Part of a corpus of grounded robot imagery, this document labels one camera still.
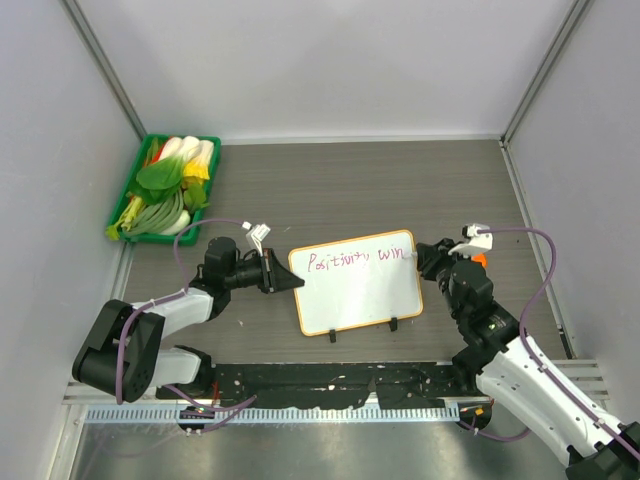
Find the yellow framed whiteboard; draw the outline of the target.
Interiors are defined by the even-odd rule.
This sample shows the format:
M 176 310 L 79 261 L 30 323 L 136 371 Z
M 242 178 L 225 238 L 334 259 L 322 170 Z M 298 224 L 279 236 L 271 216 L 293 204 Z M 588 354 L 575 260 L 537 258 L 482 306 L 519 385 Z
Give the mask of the yellow framed whiteboard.
M 294 290 L 307 337 L 422 314 L 424 301 L 413 234 L 404 229 L 292 250 L 290 270 L 305 281 Z

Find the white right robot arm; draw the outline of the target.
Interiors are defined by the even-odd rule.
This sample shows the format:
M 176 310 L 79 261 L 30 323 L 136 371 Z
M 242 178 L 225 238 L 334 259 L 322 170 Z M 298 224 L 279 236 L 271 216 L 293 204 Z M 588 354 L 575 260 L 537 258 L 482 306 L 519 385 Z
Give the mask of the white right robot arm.
M 420 276 L 437 284 L 466 348 L 453 358 L 457 391 L 503 405 L 556 456 L 569 479 L 636 479 L 639 425 L 622 423 L 547 357 L 521 321 L 494 298 L 494 285 L 464 243 L 417 245 Z

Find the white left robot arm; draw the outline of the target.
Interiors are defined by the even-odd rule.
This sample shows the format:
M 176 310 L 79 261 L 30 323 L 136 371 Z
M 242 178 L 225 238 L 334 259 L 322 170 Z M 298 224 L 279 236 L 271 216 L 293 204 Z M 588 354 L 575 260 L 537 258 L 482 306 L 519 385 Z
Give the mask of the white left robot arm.
M 72 377 L 119 403 L 133 403 L 150 388 L 167 397 L 203 398 L 215 382 L 210 355 L 187 346 L 164 350 L 162 341 L 217 318 L 235 289 L 256 287 L 272 294 L 303 284 L 273 249 L 242 254 L 234 240 L 217 237 L 209 242 L 187 288 L 147 302 L 107 301 L 76 355 Z

